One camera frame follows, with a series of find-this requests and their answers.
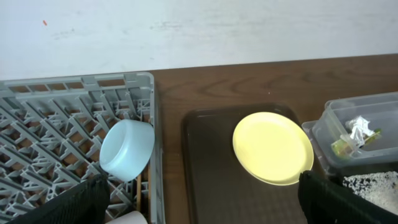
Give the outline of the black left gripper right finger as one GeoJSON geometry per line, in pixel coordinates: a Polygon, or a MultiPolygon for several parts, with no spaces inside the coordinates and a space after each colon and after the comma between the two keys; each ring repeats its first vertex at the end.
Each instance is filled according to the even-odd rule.
{"type": "Polygon", "coordinates": [[[397,224],[397,215],[310,170],[300,174],[298,200],[308,223],[397,224]]]}

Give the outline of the yellow plate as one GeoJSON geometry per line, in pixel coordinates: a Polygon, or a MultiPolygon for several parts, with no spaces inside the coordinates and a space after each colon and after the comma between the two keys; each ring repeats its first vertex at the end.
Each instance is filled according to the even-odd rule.
{"type": "Polygon", "coordinates": [[[303,129],[277,113],[247,115],[236,125],[232,143],[241,166],[267,184],[296,184],[313,167],[313,147],[303,129]]]}

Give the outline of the white paper napkin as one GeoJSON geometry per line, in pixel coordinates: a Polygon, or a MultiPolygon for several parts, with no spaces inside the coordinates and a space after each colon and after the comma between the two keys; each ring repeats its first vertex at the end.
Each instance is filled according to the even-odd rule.
{"type": "Polygon", "coordinates": [[[366,139],[375,134],[375,131],[368,128],[369,123],[370,122],[362,116],[357,116],[354,119],[345,122],[345,126],[351,130],[349,137],[358,147],[365,145],[366,139]]]}

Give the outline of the light blue bowl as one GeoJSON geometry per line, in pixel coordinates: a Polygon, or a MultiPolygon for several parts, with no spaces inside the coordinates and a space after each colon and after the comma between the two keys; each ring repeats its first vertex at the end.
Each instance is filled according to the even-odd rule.
{"type": "Polygon", "coordinates": [[[145,168],[155,145],[151,124],[124,119],[106,134],[99,153],[100,167],[123,182],[135,179],[145,168]]]}

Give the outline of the white cup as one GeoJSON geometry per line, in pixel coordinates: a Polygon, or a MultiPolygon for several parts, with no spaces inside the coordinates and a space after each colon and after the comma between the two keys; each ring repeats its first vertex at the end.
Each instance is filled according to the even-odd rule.
{"type": "Polygon", "coordinates": [[[148,222],[141,212],[133,211],[106,224],[148,224],[148,222]]]}

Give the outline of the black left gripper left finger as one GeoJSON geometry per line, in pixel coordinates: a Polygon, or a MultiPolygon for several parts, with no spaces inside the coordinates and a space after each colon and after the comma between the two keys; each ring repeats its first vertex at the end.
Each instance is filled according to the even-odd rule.
{"type": "Polygon", "coordinates": [[[109,203],[107,177],[96,175],[7,224],[102,224],[109,203]]]}

